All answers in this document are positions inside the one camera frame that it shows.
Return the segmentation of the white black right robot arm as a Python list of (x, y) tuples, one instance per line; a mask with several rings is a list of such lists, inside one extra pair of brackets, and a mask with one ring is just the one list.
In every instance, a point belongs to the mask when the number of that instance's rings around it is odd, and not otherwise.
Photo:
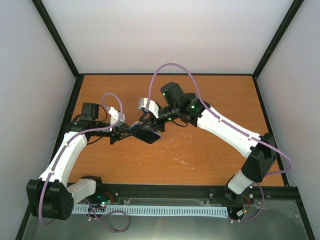
[(195, 93), (185, 93), (176, 82), (160, 89), (167, 105), (160, 107), (153, 100), (141, 98), (138, 109), (143, 129), (164, 132), (165, 124), (180, 119), (219, 137), (234, 147), (246, 160), (226, 184), (225, 196), (234, 201), (253, 183), (261, 183), (276, 160), (275, 139), (269, 134), (249, 131), (217, 112)]

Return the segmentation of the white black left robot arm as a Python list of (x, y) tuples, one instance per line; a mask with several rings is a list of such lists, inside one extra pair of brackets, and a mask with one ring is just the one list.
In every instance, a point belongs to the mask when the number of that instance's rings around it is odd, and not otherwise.
[(98, 120), (100, 105), (84, 103), (81, 114), (66, 127), (60, 147), (47, 169), (38, 179), (31, 179), (26, 186), (30, 211), (43, 223), (45, 218), (66, 220), (74, 205), (89, 197), (92, 201), (103, 198), (102, 179), (84, 176), (68, 185), (68, 179), (82, 150), (92, 136), (113, 137), (116, 129), (124, 124), (125, 115), (114, 107), (105, 109), (110, 122)]

